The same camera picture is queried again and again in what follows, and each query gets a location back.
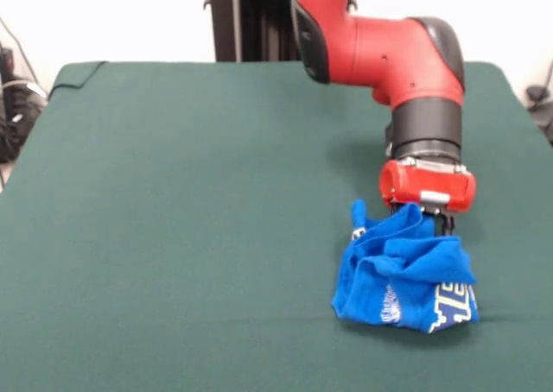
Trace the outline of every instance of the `blue t-shirt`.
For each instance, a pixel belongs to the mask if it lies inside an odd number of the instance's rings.
[[[365,213],[355,201],[332,301],[339,318],[427,333],[479,320],[476,279],[458,237],[436,237],[433,218],[416,204],[383,221]]]

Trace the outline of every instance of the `green tablecloth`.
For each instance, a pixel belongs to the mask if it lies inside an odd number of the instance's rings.
[[[457,232],[482,321],[338,321],[349,206],[378,196],[389,110],[300,64],[65,67],[0,198],[0,390],[544,391],[552,154],[467,65]]]

